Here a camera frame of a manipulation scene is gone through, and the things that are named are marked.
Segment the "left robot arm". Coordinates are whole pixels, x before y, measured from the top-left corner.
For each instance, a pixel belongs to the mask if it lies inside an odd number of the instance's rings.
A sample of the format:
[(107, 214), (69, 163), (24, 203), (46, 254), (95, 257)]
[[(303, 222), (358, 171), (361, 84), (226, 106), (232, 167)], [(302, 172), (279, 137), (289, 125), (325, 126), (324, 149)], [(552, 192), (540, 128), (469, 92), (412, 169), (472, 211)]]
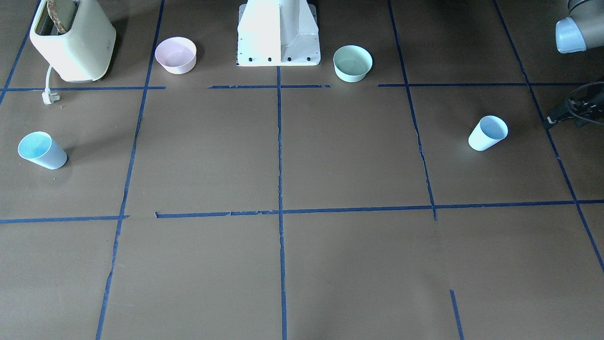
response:
[(556, 48), (561, 54), (604, 45), (604, 2), (569, 0), (568, 16), (556, 23)]

